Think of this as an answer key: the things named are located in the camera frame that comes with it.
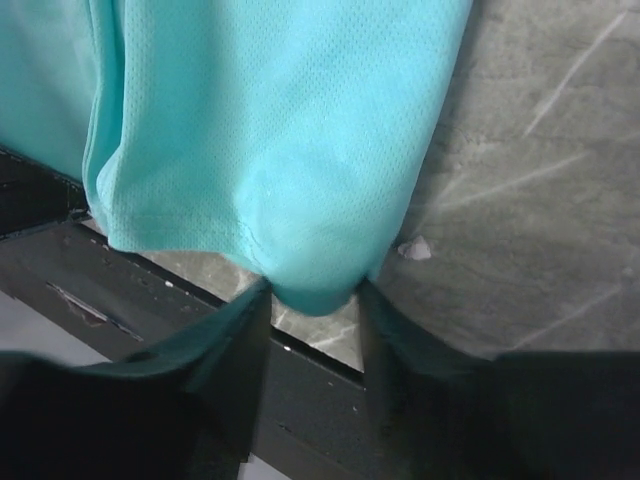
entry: cloth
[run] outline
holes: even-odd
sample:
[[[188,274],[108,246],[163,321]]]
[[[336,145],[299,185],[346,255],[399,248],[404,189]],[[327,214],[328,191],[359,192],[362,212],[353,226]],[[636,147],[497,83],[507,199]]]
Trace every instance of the cloth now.
[[[114,248],[326,314],[400,228],[470,4],[4,0],[0,143],[81,177]]]

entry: white debris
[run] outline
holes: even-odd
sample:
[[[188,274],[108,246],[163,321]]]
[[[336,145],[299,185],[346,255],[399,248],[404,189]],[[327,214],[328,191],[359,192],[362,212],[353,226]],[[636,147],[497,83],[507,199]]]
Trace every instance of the white debris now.
[[[400,245],[398,253],[408,260],[428,260],[431,258],[431,248],[422,235]]]

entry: turquoise fabric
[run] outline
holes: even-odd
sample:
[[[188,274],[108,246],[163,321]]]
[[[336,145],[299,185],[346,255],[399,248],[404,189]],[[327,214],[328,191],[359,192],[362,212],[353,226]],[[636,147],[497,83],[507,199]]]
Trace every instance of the turquoise fabric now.
[[[470,3],[3,0],[0,143],[81,176],[114,248],[329,313],[399,230]]]

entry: concrete floor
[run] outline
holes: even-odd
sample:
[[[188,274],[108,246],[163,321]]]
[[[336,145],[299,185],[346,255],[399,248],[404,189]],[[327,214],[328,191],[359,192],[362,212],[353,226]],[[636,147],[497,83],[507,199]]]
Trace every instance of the concrete floor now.
[[[37,353],[69,365],[107,361],[25,304],[0,292],[0,350]],[[238,480],[287,480],[257,457],[244,465]]]
[[[640,345],[640,2],[476,1],[400,240],[378,280],[467,352]],[[218,255],[150,255],[224,299]],[[355,309],[279,328],[356,368]]]

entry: white surface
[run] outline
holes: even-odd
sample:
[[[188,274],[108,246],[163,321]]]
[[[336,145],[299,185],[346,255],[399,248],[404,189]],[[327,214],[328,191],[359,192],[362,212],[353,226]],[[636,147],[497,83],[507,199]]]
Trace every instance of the white surface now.
[[[72,365],[107,359],[35,310],[0,292],[0,350],[25,350]],[[238,480],[288,480],[257,457],[244,465]]]

